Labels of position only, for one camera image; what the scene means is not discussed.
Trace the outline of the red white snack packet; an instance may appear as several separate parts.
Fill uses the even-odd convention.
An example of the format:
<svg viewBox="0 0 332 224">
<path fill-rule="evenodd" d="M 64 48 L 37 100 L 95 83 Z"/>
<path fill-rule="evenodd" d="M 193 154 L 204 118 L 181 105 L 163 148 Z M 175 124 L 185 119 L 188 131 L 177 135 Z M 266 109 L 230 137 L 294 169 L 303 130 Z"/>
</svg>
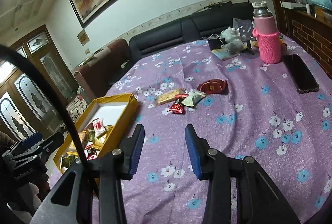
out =
<svg viewBox="0 0 332 224">
<path fill-rule="evenodd" d="M 101 137 L 105 132 L 106 128 L 104 127 L 104 119 L 97 118 L 92 121 L 93 129 L 95 131 L 95 136 L 97 138 Z"/>
</svg>

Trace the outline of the small red candy packet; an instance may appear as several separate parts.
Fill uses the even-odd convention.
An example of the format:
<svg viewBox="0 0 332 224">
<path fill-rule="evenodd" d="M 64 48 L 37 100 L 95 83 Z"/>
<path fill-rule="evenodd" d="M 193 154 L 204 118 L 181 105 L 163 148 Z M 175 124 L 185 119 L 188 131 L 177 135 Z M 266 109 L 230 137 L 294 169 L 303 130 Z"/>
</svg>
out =
<svg viewBox="0 0 332 224">
<path fill-rule="evenodd" d="M 177 94 L 174 98 L 174 103 L 168 109 L 171 113 L 174 114 L 183 114 L 184 113 L 184 104 L 183 100 L 188 96 L 188 94 Z"/>
</svg>

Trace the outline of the cream white small packet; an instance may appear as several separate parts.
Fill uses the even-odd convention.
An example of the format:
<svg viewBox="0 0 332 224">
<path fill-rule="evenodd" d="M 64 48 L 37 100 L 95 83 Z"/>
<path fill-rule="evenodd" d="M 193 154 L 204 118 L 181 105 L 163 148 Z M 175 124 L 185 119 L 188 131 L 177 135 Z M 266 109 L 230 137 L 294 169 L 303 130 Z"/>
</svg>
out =
<svg viewBox="0 0 332 224">
<path fill-rule="evenodd" d="M 182 104 L 187 107 L 194 107 L 199 101 L 206 97 L 206 94 L 200 91 L 191 91 L 188 96 L 182 101 Z"/>
</svg>

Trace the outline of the clear-wrapped cake bar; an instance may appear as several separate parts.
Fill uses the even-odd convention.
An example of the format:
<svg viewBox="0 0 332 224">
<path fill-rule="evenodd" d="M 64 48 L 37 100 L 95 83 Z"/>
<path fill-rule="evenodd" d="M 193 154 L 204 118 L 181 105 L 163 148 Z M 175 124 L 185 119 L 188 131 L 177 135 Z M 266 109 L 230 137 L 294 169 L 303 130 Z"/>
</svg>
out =
<svg viewBox="0 0 332 224">
<path fill-rule="evenodd" d="M 185 94 L 185 91 L 182 88 L 171 90 L 169 92 L 159 95 L 155 100 L 155 105 L 164 105 L 175 100 L 175 95 Z"/>
</svg>

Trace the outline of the dark red packet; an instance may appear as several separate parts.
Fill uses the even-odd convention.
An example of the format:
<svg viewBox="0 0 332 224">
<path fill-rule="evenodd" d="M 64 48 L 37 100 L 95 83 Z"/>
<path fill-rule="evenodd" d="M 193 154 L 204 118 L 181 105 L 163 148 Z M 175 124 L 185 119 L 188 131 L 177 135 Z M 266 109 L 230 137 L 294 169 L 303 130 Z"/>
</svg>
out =
<svg viewBox="0 0 332 224">
<path fill-rule="evenodd" d="M 199 84 L 197 90 L 206 95 L 221 95 L 227 92 L 227 80 L 211 79 Z"/>
</svg>

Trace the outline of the golden yellow snack packet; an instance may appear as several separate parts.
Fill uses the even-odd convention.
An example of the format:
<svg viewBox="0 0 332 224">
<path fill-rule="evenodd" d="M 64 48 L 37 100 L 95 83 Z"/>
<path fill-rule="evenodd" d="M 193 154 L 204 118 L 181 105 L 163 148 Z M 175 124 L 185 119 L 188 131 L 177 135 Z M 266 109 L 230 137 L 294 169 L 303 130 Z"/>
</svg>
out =
<svg viewBox="0 0 332 224">
<path fill-rule="evenodd" d="M 95 136 L 93 147 L 97 150 L 101 150 L 103 147 L 108 135 L 111 133 L 114 126 L 105 126 L 106 131 L 103 134 L 100 134 L 99 136 Z"/>
</svg>

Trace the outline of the red black candy packet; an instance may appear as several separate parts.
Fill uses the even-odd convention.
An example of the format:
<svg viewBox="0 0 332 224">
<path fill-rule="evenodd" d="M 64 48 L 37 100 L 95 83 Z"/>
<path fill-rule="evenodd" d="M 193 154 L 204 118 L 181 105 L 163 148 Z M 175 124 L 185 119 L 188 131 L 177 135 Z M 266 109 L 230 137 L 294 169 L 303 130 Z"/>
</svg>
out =
<svg viewBox="0 0 332 224">
<path fill-rule="evenodd" d="M 90 144 L 85 147 L 84 153 L 87 160 L 94 160 L 97 159 L 99 151 L 95 148 L 93 144 Z"/>
</svg>

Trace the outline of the green snack packet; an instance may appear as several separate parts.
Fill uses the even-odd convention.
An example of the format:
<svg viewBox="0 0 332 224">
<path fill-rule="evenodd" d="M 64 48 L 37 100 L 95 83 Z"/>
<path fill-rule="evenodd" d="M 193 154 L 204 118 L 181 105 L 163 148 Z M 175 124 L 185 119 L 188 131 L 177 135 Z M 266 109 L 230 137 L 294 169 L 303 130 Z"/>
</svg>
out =
<svg viewBox="0 0 332 224">
<path fill-rule="evenodd" d="M 89 142 L 94 142 L 95 140 L 95 131 L 93 129 L 87 129 L 87 139 Z"/>
</svg>

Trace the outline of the long red chocolate bar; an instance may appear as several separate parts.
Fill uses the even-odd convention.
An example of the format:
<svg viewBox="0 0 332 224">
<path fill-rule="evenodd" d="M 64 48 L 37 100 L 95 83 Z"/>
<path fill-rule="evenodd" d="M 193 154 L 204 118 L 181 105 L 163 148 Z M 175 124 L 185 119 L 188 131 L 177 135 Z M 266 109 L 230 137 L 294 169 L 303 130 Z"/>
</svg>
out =
<svg viewBox="0 0 332 224">
<path fill-rule="evenodd" d="M 84 129 L 87 133 L 94 133 L 94 127 L 93 127 L 93 123 L 90 123 L 89 125 L 86 126 L 86 128 Z"/>
</svg>

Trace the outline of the yellow cardboard tray box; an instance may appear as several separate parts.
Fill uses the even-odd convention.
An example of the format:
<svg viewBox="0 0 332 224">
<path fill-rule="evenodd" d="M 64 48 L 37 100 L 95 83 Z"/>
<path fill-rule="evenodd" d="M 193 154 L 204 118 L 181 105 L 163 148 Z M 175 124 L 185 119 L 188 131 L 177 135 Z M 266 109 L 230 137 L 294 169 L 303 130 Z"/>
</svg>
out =
<svg viewBox="0 0 332 224">
<path fill-rule="evenodd" d="M 101 158 L 119 146 L 138 107 L 139 103 L 133 94 L 96 98 L 77 120 L 75 128 L 77 132 L 81 132 L 98 118 L 103 119 L 105 126 L 112 126 L 97 156 Z"/>
</svg>

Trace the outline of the wooden glass door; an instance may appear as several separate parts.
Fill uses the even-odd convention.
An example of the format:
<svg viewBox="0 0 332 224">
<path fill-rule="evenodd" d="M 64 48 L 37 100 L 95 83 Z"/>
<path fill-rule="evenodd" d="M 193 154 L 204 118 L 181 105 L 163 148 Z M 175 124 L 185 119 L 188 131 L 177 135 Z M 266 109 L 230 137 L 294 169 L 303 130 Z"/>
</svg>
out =
<svg viewBox="0 0 332 224">
<path fill-rule="evenodd" d="M 71 102 L 78 84 L 45 25 L 20 38 L 11 48 L 38 69 L 55 90 L 62 106 Z M 65 132 L 62 119 L 36 83 L 5 60 L 1 60 L 1 131 L 15 141 L 36 132 L 40 132 L 43 138 Z"/>
</svg>

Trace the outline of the patterned blanket heap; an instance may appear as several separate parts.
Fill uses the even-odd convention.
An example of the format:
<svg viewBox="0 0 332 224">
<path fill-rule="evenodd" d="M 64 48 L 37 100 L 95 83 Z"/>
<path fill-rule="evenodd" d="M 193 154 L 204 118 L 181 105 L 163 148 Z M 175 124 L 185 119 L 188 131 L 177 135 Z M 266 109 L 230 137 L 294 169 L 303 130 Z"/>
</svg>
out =
<svg viewBox="0 0 332 224">
<path fill-rule="evenodd" d="M 74 123 L 76 123 L 80 116 L 85 112 L 88 105 L 89 101 L 87 101 L 85 91 L 82 86 L 79 86 L 77 94 L 66 107 L 66 110 Z"/>
</svg>

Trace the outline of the purple floral tablecloth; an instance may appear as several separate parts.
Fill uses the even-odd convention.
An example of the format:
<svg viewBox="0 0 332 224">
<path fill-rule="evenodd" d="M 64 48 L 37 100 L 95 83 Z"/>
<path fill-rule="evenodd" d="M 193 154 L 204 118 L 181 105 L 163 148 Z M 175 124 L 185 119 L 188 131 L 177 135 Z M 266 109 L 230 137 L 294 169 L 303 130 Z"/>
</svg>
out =
<svg viewBox="0 0 332 224">
<path fill-rule="evenodd" d="M 196 179 L 185 127 L 226 156 L 253 156 L 286 197 L 301 223 L 331 212 L 331 79 L 299 44 L 285 39 L 319 84 L 299 94 L 283 63 L 238 56 L 221 61 L 207 41 L 193 41 L 140 59 L 107 95 L 133 94 L 140 103 L 132 124 L 145 127 L 137 173 L 122 182 L 129 223 L 201 223 L 208 182 Z M 155 105 L 182 88 L 198 91 L 211 79 L 227 80 L 225 94 L 206 95 L 183 114 Z"/>
</svg>

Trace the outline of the small booklet on table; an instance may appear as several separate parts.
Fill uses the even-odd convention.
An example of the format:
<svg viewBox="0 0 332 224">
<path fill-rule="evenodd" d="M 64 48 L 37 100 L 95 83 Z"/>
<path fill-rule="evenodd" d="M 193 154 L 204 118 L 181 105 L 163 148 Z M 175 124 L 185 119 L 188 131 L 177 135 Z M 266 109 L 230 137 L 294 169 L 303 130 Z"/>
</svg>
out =
<svg viewBox="0 0 332 224">
<path fill-rule="evenodd" d="M 239 53 L 229 53 L 228 51 L 226 51 L 225 49 L 221 48 L 221 49 L 213 49 L 211 50 L 212 54 L 214 54 L 216 57 L 218 57 L 221 61 L 225 61 L 234 57 L 237 57 L 238 55 L 240 55 Z"/>
</svg>

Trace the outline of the small black box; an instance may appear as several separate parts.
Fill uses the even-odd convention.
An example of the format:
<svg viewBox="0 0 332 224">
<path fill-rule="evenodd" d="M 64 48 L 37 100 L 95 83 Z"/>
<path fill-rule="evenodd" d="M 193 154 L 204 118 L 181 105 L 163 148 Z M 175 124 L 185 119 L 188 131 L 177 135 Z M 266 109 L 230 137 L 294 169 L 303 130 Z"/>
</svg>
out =
<svg viewBox="0 0 332 224">
<path fill-rule="evenodd" d="M 212 51 L 214 49 L 221 49 L 224 46 L 224 43 L 219 38 L 208 38 L 209 49 Z"/>
</svg>

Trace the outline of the black smartphone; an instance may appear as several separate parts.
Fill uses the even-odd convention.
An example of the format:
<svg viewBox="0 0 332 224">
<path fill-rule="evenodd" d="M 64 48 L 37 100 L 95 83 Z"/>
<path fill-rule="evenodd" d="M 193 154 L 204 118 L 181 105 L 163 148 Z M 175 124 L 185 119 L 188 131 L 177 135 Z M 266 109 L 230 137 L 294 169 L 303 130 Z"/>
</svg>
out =
<svg viewBox="0 0 332 224">
<path fill-rule="evenodd" d="M 319 84 L 300 55 L 283 55 L 284 62 L 299 94 L 317 92 Z"/>
</svg>

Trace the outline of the black leather sofa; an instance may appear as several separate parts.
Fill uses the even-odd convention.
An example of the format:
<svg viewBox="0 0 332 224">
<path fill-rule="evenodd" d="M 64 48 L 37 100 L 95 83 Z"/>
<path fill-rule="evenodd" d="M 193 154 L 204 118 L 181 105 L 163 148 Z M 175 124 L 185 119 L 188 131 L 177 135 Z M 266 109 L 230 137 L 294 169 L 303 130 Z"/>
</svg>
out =
<svg viewBox="0 0 332 224">
<path fill-rule="evenodd" d="M 232 27 L 233 19 L 253 19 L 249 2 L 227 2 L 202 12 L 190 14 L 132 37 L 129 41 L 131 62 L 166 49 L 220 34 Z"/>
</svg>

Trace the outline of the grey phone stand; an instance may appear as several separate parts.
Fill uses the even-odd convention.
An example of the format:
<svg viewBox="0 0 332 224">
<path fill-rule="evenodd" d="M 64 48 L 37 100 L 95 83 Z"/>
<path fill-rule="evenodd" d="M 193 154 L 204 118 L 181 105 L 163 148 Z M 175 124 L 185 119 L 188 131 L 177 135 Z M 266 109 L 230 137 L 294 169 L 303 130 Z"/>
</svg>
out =
<svg viewBox="0 0 332 224">
<path fill-rule="evenodd" d="M 241 20 L 239 18 L 233 18 L 233 27 L 239 30 L 240 39 L 245 44 L 244 52 L 246 55 L 254 56 L 255 52 L 251 47 L 252 31 L 254 29 L 251 20 Z"/>
</svg>

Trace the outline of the pink knit-sleeved thermos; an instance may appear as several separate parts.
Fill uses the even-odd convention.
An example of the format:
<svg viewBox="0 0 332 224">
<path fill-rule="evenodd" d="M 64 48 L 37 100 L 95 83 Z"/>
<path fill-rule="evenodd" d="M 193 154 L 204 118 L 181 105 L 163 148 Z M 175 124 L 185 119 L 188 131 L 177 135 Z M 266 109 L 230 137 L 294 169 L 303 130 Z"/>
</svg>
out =
<svg viewBox="0 0 332 224">
<path fill-rule="evenodd" d="M 253 2 L 253 37 L 257 39 L 261 60 L 267 64 L 281 61 L 281 42 L 274 16 L 266 1 Z"/>
</svg>

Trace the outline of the small wall picture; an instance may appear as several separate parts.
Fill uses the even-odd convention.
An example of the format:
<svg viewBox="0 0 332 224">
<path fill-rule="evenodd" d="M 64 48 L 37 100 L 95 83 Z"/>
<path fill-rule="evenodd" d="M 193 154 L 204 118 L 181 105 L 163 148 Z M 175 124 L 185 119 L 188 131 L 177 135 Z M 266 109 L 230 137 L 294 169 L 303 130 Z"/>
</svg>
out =
<svg viewBox="0 0 332 224">
<path fill-rule="evenodd" d="M 78 38 L 78 40 L 79 40 L 79 42 L 82 46 L 86 45 L 90 41 L 90 38 L 89 38 L 89 36 L 87 35 L 87 33 L 85 32 L 84 29 L 82 29 L 77 34 L 77 38 Z"/>
</svg>

